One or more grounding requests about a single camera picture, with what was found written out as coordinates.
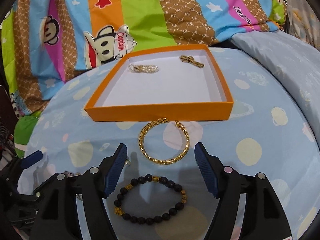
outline orange box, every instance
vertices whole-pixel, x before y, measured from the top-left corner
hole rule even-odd
[[[198,68],[181,62],[193,56]],[[133,73],[129,64],[157,65],[156,73]],[[228,120],[233,99],[206,45],[180,45],[126,54],[94,92],[85,111],[96,122]]]

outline black beaded bracelet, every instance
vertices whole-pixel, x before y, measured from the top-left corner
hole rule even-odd
[[[168,213],[164,213],[162,216],[155,216],[154,218],[144,217],[135,217],[131,216],[128,213],[124,213],[121,209],[122,201],[124,200],[124,195],[128,193],[134,186],[138,184],[145,184],[147,181],[159,182],[160,184],[165,185],[168,188],[173,189],[175,192],[179,192],[182,195],[182,199],[180,202],[175,204],[174,208],[170,208]],[[154,222],[160,223],[162,220],[169,220],[171,216],[175,216],[178,213],[178,210],[182,210],[184,208],[184,204],[187,202],[187,195],[185,190],[182,189],[180,184],[175,184],[172,180],[168,180],[166,177],[156,177],[151,174],[147,174],[144,177],[139,177],[138,179],[132,179],[130,184],[120,189],[120,194],[117,195],[117,199],[114,201],[115,204],[115,214],[118,216],[122,216],[124,220],[130,220],[132,223],[138,223],[143,225],[146,223],[147,225],[152,225]]]

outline black bead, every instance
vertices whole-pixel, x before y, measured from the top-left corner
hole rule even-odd
[[[182,186],[181,186],[180,184],[175,184],[175,185],[173,186],[173,189],[174,189],[174,191],[176,191],[176,192],[180,192],[180,191],[182,191]]]
[[[178,211],[175,208],[170,208],[168,213],[170,216],[175,216]]]
[[[124,195],[123,195],[123,194],[118,194],[118,195],[117,195],[117,199],[119,199],[119,200],[124,200]]]
[[[155,216],[155,217],[153,218],[153,220],[154,220],[156,223],[161,223],[161,222],[162,222],[162,217],[160,217],[160,216]]]
[[[147,181],[152,181],[152,175],[151,174],[147,174],[146,176],[144,176],[146,178]]]
[[[120,207],[122,203],[121,203],[120,200],[116,199],[116,200],[114,201],[114,204],[115,204],[116,207]]]
[[[168,188],[173,188],[174,187],[174,181],[173,180],[168,180],[168,182],[165,185]]]
[[[130,216],[130,214],[128,214],[128,213],[124,213],[124,214],[122,215],[122,218],[123,218],[124,220],[129,220],[129,219],[131,218],[131,216]]]
[[[137,186],[138,185],[138,180],[137,179],[132,179],[130,181],[130,183],[131,183],[132,186]]]
[[[138,222],[138,218],[133,216],[133,217],[130,218],[130,222],[131,223],[136,223],[136,222]]]
[[[182,210],[184,208],[184,204],[181,202],[178,202],[175,206],[176,210]]]
[[[146,222],[146,219],[145,219],[145,218],[143,218],[143,217],[139,217],[139,218],[138,218],[138,224],[139,224],[139,225],[143,225],[145,222]]]
[[[161,183],[161,184],[166,184],[168,182],[168,179],[166,178],[166,177],[161,177],[160,179],[159,179],[159,183]]]
[[[147,225],[151,226],[153,223],[154,223],[153,218],[147,218],[147,219],[146,219],[146,224],[147,224]]]
[[[138,178],[138,182],[140,183],[140,184],[145,184],[146,182],[147,182],[147,180],[146,180],[146,178],[145,177],[139,177]]]
[[[120,193],[123,194],[123,195],[125,195],[125,194],[128,193],[128,190],[127,190],[125,187],[122,187],[122,188],[120,189]]]
[[[164,214],[162,215],[162,219],[163,219],[163,220],[169,220],[169,219],[170,219],[170,215],[169,215],[168,213],[164,213]]]

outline gold bangle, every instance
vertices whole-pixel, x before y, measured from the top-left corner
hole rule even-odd
[[[184,148],[184,150],[177,156],[177,157],[174,157],[172,159],[168,159],[168,160],[157,160],[155,158],[152,158],[151,156],[149,156],[144,147],[143,147],[143,141],[144,141],[144,138],[146,136],[146,134],[151,130],[151,128],[157,126],[158,124],[162,124],[162,123],[169,123],[169,120],[166,119],[166,118],[161,118],[161,119],[158,119],[156,121],[152,121],[150,123],[147,123],[147,125],[142,128],[140,134],[139,134],[139,147],[140,147],[140,150],[141,152],[143,153],[143,155],[148,158],[150,161],[154,162],[154,163],[157,163],[157,164],[160,164],[160,165],[169,165],[169,164],[172,164],[172,163],[176,163],[177,161],[181,160],[188,152],[189,150],[189,147],[190,147],[190,138],[189,138],[189,134],[186,130],[186,128],[184,127],[184,125],[178,121],[175,121],[175,126],[178,127],[180,130],[182,130],[183,134],[185,135],[186,139],[187,139],[187,145],[186,147]]]

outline pink stripe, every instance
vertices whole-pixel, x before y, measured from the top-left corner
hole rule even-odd
[[[60,19],[58,16],[58,11],[56,8],[55,0],[50,0],[49,2],[49,12],[48,15],[51,15],[52,18],[56,19],[58,23],[60,23]],[[55,69],[59,73],[61,79],[63,82],[66,82],[65,74],[64,74],[64,66],[63,66],[63,56],[62,56],[62,28],[61,26],[58,34],[58,42],[54,45],[49,45],[45,43],[45,47],[47,49],[47,52],[50,56],[50,59],[52,60]]]
[[[257,19],[250,13],[250,11],[247,9],[245,4],[243,3],[242,0],[226,0],[226,2],[229,5],[229,14],[236,20],[239,20],[241,22],[241,27],[245,28],[248,31],[253,31],[252,28],[248,27],[248,25],[255,25],[258,23]],[[255,30],[260,30],[259,26],[253,26]]]

